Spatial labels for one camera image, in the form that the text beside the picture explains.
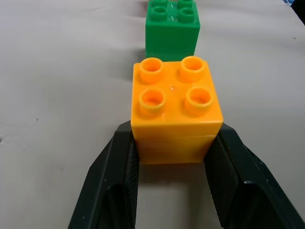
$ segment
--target orange block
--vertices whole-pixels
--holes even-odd
[[[145,151],[152,154],[149,149],[163,149],[163,157],[173,161],[174,155],[179,154],[185,154],[179,157],[185,162],[192,161],[192,157],[188,158],[192,153],[187,149],[195,152],[203,148],[206,143],[199,137],[215,138],[223,121],[206,61],[195,56],[181,62],[147,58],[134,65],[131,125],[142,162],[149,163],[145,159]],[[175,154],[177,151],[170,153],[170,148],[183,150]]]

